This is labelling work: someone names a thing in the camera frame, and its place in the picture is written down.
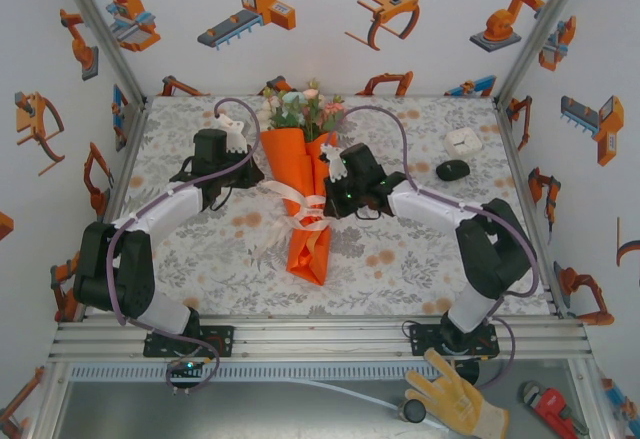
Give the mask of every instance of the computer mouse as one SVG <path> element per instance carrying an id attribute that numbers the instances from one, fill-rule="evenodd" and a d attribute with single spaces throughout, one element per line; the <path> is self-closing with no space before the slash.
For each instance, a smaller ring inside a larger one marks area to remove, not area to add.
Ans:
<path id="1" fill-rule="evenodd" d="M 469 164 L 461 159 L 446 161 L 436 167 L 436 174 L 443 181 L 456 181 L 468 176 L 470 172 Z"/>

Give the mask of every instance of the gray floral pattern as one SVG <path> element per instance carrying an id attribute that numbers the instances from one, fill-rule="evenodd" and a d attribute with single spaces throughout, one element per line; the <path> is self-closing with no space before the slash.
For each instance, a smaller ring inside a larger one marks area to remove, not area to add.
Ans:
<path id="1" fill-rule="evenodd" d="M 194 134 L 211 125 L 218 99 L 153 100 L 123 213 L 137 210 L 164 191 L 182 161 L 193 154 Z M 256 96 L 242 99 L 254 109 L 262 102 Z M 489 99 L 346 99 L 347 107 L 363 104 L 387 108 L 403 121 L 411 170 L 418 182 L 462 199 L 503 198 L 524 224 Z M 234 119 L 251 122 L 234 103 L 221 108 Z M 468 160 L 471 175 L 442 182 L 435 166 L 449 159 L 444 136 L 465 126 L 478 134 L 484 148 Z M 245 134 L 252 143 L 253 124 Z M 382 114 L 354 113 L 343 125 L 339 142 L 343 147 L 364 142 L 387 172 L 401 169 L 400 134 Z M 269 177 L 264 153 L 259 150 L 255 157 Z M 281 199 L 263 187 L 234 190 L 221 210 L 189 219 L 156 248 L 159 289 L 205 314 L 410 315 L 444 312 L 467 284 L 452 238 L 406 219 L 350 217 L 331 226 L 329 272 L 325 285 L 316 286 L 285 271 L 288 240 L 272 246 L 258 260 L 251 256 L 283 213 Z M 531 273 L 514 290 L 525 291 L 530 283 Z M 501 313 L 548 314 L 542 286 L 532 298 L 507 298 Z"/>

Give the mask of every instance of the orange wrapping paper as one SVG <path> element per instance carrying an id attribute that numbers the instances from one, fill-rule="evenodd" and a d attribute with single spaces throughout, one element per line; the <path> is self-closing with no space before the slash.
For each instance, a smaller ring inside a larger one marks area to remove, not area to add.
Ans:
<path id="1" fill-rule="evenodd" d="M 327 134 L 310 143 L 304 142 L 304 134 L 297 128 L 273 129 L 261 133 L 260 137 L 276 181 L 293 187 L 305 197 L 325 195 L 324 180 L 329 175 L 329 166 L 319 157 L 320 146 L 327 140 Z M 330 144 L 336 145 L 335 134 Z M 286 199 L 284 205 L 290 216 L 300 210 L 297 203 Z M 306 226 L 315 220 L 306 217 L 300 222 Z M 294 229 L 289 244 L 287 271 L 322 286 L 327 278 L 330 240 L 329 228 L 323 231 Z"/>

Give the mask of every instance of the yellow glove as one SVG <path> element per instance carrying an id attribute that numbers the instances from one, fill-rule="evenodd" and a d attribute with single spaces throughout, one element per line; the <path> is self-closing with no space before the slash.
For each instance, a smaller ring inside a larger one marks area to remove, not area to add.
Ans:
<path id="1" fill-rule="evenodd" d="M 441 377 L 431 382 L 416 371 L 405 375 L 415 387 L 407 389 L 407 399 L 417 399 L 432 415 L 450 429 L 480 439 L 505 439 L 509 412 L 484 400 L 480 391 L 462 379 L 434 349 L 424 358 L 440 371 Z"/>

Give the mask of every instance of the aluminum frame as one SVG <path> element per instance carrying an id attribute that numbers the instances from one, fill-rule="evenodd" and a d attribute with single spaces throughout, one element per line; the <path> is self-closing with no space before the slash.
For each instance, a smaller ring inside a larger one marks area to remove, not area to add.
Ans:
<path id="1" fill-rule="evenodd" d="M 553 22 L 567 0 L 549 0 L 547 7 L 534 31 L 528 38 L 515 66 L 507 76 L 499 95 L 497 108 L 500 133 L 505 145 L 507 157 L 516 179 L 516 190 L 523 203 L 523 213 L 534 246 L 538 251 L 543 267 L 542 279 L 557 305 L 560 316 L 566 317 L 567 310 L 561 300 L 557 281 L 548 260 L 544 242 L 535 225 L 531 211 L 533 204 L 526 194 L 526 184 L 509 122 L 505 114 L 511 95 L 524 77 L 535 55 L 542 47 Z M 126 84 L 126 88 L 136 103 L 142 107 L 144 95 L 128 64 L 124 60 L 108 27 L 99 14 L 93 0 L 76 0 L 83 16 L 93 25 L 98 43 L 105 50 L 116 73 Z M 146 112 L 141 111 L 134 130 L 130 135 L 127 158 L 122 178 L 109 209 L 107 220 L 112 220 L 120 210 L 126 186 L 131 175 L 136 153 L 142 139 Z M 416 320 L 435 323 L 438 317 L 217 317 L 203 316 L 205 325 L 231 324 L 237 327 L 234 354 L 230 363 L 282 363 L 290 361 L 318 361 L 331 363 L 351 361 L 354 364 L 371 363 L 409 363 L 415 361 L 411 355 L 410 344 L 401 334 L 404 320 Z M 588 417 L 588 426 L 592 437 L 615 437 L 612 417 L 605 413 L 604 397 L 598 390 L 599 375 L 591 355 L 589 341 L 584 326 L 577 320 L 560 319 L 551 316 L 512 316 L 507 318 L 514 329 L 518 349 L 516 360 L 522 359 L 567 359 L 572 380 L 576 387 L 580 405 Z M 503 326 L 497 326 L 499 342 L 503 350 L 508 350 L 507 332 Z M 111 314 L 95 314 L 81 323 L 61 324 L 47 364 L 45 394 L 42 407 L 34 417 L 32 426 L 25 431 L 25 438 L 53 438 L 60 418 L 64 415 L 73 365 L 78 362 L 99 363 L 150 363 L 142 357 L 145 332 L 132 326 L 121 328 L 116 325 Z"/>

